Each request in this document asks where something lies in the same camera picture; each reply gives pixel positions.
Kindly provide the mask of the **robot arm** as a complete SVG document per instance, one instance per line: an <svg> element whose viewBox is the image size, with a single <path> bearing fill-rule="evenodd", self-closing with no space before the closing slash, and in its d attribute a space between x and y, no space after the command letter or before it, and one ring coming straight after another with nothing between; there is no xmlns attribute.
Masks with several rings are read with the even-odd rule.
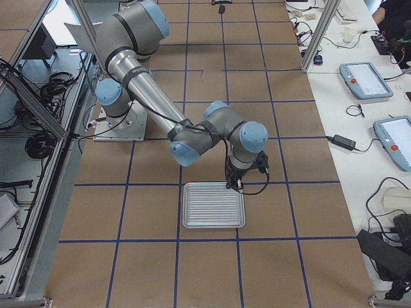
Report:
<svg viewBox="0 0 411 308"><path fill-rule="evenodd" d="M128 6L103 22L86 26L66 24L79 46L95 54L110 79L135 99L167 134L170 153L187 167L224 141L225 179L229 189L241 191L250 169L269 174L264 152L268 132L256 121L244 121L223 101L211 103L204 120L193 124L155 82L142 60L151 57L170 32L168 21L153 1L129 1Z"/></svg>

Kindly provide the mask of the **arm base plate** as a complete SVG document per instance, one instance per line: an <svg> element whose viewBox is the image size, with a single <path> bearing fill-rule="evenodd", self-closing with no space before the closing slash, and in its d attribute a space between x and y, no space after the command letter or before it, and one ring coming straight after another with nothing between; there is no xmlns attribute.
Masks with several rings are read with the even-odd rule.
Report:
<svg viewBox="0 0 411 308"><path fill-rule="evenodd" d="M110 118L100 108L99 117L93 127L95 142L128 142L144 141L147 124L147 113L138 103L131 105L131 111L125 117Z"/></svg>

